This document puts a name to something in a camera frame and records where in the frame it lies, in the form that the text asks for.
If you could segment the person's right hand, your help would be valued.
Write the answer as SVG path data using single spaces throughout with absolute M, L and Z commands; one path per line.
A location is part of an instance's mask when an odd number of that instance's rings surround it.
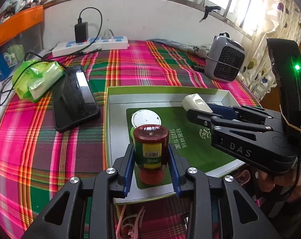
M 258 171 L 258 183 L 259 188 L 263 192 L 270 192 L 275 185 L 289 187 L 292 186 L 296 180 L 296 169 L 291 169 L 283 176 L 277 176 L 275 178 L 271 178 L 267 173 L 259 170 Z M 294 188 L 291 196 L 288 198 L 288 202 L 295 201 L 301 197 L 301 173 L 299 177 L 299 181 Z

